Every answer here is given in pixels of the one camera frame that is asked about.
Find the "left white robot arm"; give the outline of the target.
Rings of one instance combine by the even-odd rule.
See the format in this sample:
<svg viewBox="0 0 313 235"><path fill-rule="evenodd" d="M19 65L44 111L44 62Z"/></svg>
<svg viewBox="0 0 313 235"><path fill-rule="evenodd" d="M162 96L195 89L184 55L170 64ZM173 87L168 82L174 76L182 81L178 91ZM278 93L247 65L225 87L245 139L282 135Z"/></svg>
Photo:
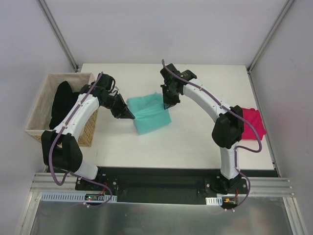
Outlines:
<svg viewBox="0 0 313 235"><path fill-rule="evenodd" d="M116 119L135 119L115 85L112 76L99 73L96 81L80 90L77 101L61 123L52 131L42 133L44 164L49 167L57 185L61 186L65 180L59 181L55 170L82 178L92 190L103 186L101 168L83 159L78 139L88 119L99 107L110 110Z"/></svg>

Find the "teal t-shirt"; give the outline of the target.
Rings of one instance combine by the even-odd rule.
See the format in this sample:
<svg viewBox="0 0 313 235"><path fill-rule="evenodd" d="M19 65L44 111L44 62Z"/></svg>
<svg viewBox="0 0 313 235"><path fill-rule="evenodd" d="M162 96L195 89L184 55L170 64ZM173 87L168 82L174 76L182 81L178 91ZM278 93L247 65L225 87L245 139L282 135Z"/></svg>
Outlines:
<svg viewBox="0 0 313 235"><path fill-rule="evenodd" d="M150 133L172 122L169 111L164 109L162 94L128 98L127 104L135 116L133 123L139 135Z"/></svg>

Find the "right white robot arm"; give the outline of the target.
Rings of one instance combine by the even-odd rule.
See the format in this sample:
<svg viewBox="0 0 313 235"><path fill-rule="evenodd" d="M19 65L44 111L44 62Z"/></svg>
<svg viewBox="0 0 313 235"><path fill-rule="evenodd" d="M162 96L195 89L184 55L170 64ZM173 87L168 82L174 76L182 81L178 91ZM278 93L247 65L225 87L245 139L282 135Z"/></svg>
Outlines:
<svg viewBox="0 0 313 235"><path fill-rule="evenodd" d="M180 72L173 64L165 64L160 74L164 79L161 85L163 107L169 109L180 103L179 96L184 95L197 103L213 120L212 139L220 148L221 168L219 179L211 183L210 188L216 193L233 192L241 176L236 169L235 150L244 131L243 110L240 106L225 106L206 90L203 83L190 70Z"/></svg>

